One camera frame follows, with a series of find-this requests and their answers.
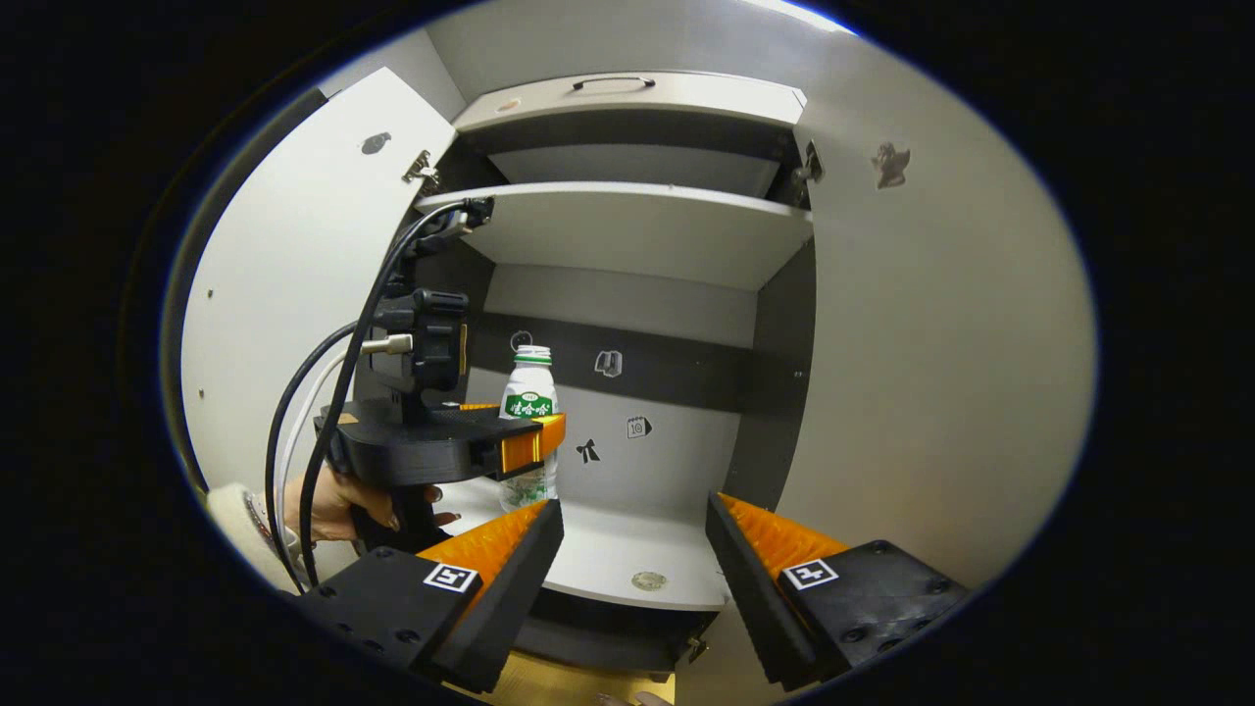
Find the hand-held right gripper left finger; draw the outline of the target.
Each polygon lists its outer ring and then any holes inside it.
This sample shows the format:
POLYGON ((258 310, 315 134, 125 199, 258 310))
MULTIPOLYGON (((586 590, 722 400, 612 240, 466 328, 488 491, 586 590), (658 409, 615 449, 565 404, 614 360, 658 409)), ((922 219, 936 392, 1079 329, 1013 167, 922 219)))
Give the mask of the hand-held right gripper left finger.
POLYGON ((420 553, 368 551, 294 604, 319 630, 392 668, 486 693, 562 539, 561 502, 533 502, 420 553))

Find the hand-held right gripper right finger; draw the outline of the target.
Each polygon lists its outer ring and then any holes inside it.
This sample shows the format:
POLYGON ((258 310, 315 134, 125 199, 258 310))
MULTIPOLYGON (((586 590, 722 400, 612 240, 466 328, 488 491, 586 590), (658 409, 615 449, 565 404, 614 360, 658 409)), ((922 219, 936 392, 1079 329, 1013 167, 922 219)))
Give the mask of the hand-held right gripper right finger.
POLYGON ((838 678, 937 623, 970 591, 891 540, 846 545, 722 492, 705 535, 766 678, 838 678))

